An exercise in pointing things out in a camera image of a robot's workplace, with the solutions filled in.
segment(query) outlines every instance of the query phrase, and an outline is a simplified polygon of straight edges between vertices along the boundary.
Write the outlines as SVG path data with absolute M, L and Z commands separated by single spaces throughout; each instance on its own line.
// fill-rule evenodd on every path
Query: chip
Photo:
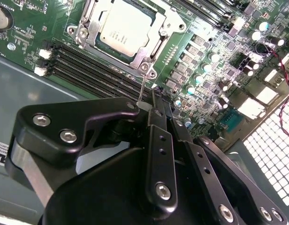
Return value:
M 204 53 L 202 53 L 201 51 L 198 52 L 198 56 L 202 57 L 204 55 Z
M 230 41 L 230 42 L 226 45 L 226 48 L 232 50 L 232 49 L 234 49 L 235 45 L 236 45 L 235 43 L 233 43 L 232 41 Z
M 168 79 L 166 81 L 165 85 L 170 87 L 170 88 L 174 88 L 176 86 L 176 83 Z
M 208 42 L 205 42 L 205 43 L 204 43 L 204 46 L 205 46 L 206 48 L 209 48 L 210 44 L 209 44 Z
M 247 36 L 247 32 L 244 29 L 241 29 L 240 32 L 238 33 L 238 35 L 242 38 L 244 38 L 245 36 Z
M 203 87 L 204 87 L 204 88 L 209 88 L 210 85 L 211 85 L 211 84 L 210 84 L 209 82 L 205 82 L 205 83 L 203 84 Z
M 191 58 L 190 56 L 186 55 L 186 54 L 183 54 L 183 55 L 181 56 L 181 60 L 182 60 L 183 62 L 185 62 L 186 64 L 190 64 L 191 61 L 192 61 L 192 58 Z
M 229 72 L 227 73 L 228 76 L 233 76 L 235 74 L 235 72 L 231 69 L 229 70 Z
M 284 29 L 285 29 L 285 27 L 283 25 L 280 25 L 277 30 L 282 32 Z
M 205 40 L 199 36 L 196 36 L 193 40 L 198 46 L 202 46 L 205 43 Z
M 185 73 L 187 68 L 188 67 L 186 65 L 184 65 L 183 63 L 180 63 L 180 62 L 178 62 L 178 64 L 176 65 L 176 69 L 182 73 Z
M 256 6 L 252 2 L 250 2 L 243 12 L 247 15 L 252 15 L 255 9 Z
M 256 10 L 253 14 L 252 14 L 252 17 L 254 19 L 259 19 L 259 17 L 261 17 L 262 13 L 258 10 Z
M 204 105 L 203 105 L 203 108 L 204 109 L 209 109 L 210 108 L 210 104 L 208 102 L 206 102 Z
M 180 78 L 182 77 L 182 75 L 179 74 L 178 72 L 174 71 L 174 72 L 172 72 L 171 77 L 172 77 L 173 79 L 179 81 Z
M 180 116 L 181 116 L 181 117 L 186 116 L 186 112 L 181 112 L 181 113 L 180 113 Z
M 196 55 L 198 53 L 199 49 L 195 48 L 192 45 L 188 45 L 187 51 L 193 55 Z

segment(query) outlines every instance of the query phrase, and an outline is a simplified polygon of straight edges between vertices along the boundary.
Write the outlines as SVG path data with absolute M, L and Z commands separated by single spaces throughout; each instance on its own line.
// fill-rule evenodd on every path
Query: black metal bracket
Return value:
M 18 112 L 6 169 L 46 206 L 43 225 L 288 224 L 211 140 L 193 143 L 162 90 L 149 104 L 120 97 Z M 77 175 L 80 155 L 121 140 L 130 147 Z

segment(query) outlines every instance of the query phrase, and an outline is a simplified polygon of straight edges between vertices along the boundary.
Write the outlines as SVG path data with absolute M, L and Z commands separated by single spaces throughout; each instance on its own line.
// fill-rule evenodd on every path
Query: cpu socket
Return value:
M 68 34 L 85 49 L 135 76 L 155 79 L 153 66 L 174 32 L 186 24 L 162 0 L 87 0 Z

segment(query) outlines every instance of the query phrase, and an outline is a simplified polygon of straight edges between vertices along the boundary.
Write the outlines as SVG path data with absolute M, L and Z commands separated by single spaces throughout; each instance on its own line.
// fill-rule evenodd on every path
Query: green circuit board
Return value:
M 67 32 L 68 26 L 79 24 L 85 2 L 85 0 L 0 0 L 0 6 L 8 9 L 14 19 L 11 29 L 0 32 L 0 56 L 34 71 L 43 40 L 58 41 L 116 69 L 114 65 L 95 54 L 80 49 Z M 142 2 L 158 8 L 157 5 L 150 3 L 150 0 Z M 256 41 L 252 40 L 250 32 L 256 30 L 257 23 L 268 22 L 269 24 L 268 29 L 261 33 L 262 37 L 259 42 L 266 43 L 268 36 L 289 39 L 289 1 L 251 1 L 255 6 L 254 10 L 260 13 L 259 16 L 244 15 L 237 8 L 232 8 L 233 15 L 244 21 L 239 33 L 233 37 L 227 32 L 211 27 L 198 15 L 179 4 L 179 1 L 166 0 L 165 2 L 177 10 L 186 23 L 187 29 L 183 33 L 174 33 L 170 37 L 154 64 L 157 78 L 147 80 L 146 87 L 152 88 L 158 85 L 171 93 L 173 99 L 180 97 L 181 105 L 177 107 L 180 113 L 176 116 L 182 120 L 190 118 L 189 131 L 192 135 L 208 134 L 211 128 L 225 130 L 228 133 L 233 132 L 233 128 L 248 118 L 237 112 L 232 105 L 223 109 L 218 99 L 223 95 L 229 98 L 236 89 L 245 90 L 253 77 L 263 82 L 259 74 L 271 63 L 272 57 L 265 57 L 261 60 L 261 66 L 254 72 L 253 77 L 246 76 L 237 70 L 234 63 L 239 59 L 240 54 L 249 55 L 254 51 Z M 196 64 L 187 65 L 189 72 L 183 74 L 184 80 L 175 81 L 178 84 L 175 88 L 168 87 L 166 83 L 173 69 L 177 63 L 183 64 L 182 56 L 187 51 L 187 47 L 194 42 L 196 36 L 202 36 L 202 33 L 205 36 L 204 44 L 199 47 L 200 54 L 192 58 Z M 15 49 L 10 50 L 8 46 L 10 43 L 15 46 Z M 284 54 L 289 53 L 289 48 L 276 46 L 275 49 Z M 211 62 L 208 57 L 210 53 L 217 53 L 220 60 Z M 212 72 L 205 72 L 202 69 L 203 63 L 210 64 Z M 117 70 L 131 80 L 142 82 L 139 77 L 134 77 L 120 69 Z M 196 75 L 202 76 L 203 80 L 200 83 L 196 82 L 194 78 Z M 87 98 L 96 98 L 93 93 L 60 77 L 51 75 L 44 79 L 51 79 Z M 230 81 L 233 86 L 224 93 L 218 90 L 220 81 Z M 194 93 L 187 92 L 188 85 L 195 88 Z M 279 89 L 276 91 L 278 96 L 281 95 Z

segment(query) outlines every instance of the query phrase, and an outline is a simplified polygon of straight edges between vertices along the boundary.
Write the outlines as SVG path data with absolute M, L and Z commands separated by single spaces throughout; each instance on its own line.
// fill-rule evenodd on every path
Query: bolt hole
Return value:
M 164 141 L 164 142 L 166 141 L 166 138 L 164 136 L 162 136 L 162 135 L 159 136 L 159 139 Z
M 206 167 L 204 167 L 204 171 L 205 173 L 210 174 L 210 171 Z
M 135 109 L 135 106 L 132 105 L 131 103 L 127 103 L 127 107 L 129 107 L 130 109 Z
M 166 155 L 167 153 L 164 151 L 164 149 L 159 149 L 159 152 L 162 154 L 162 155 Z

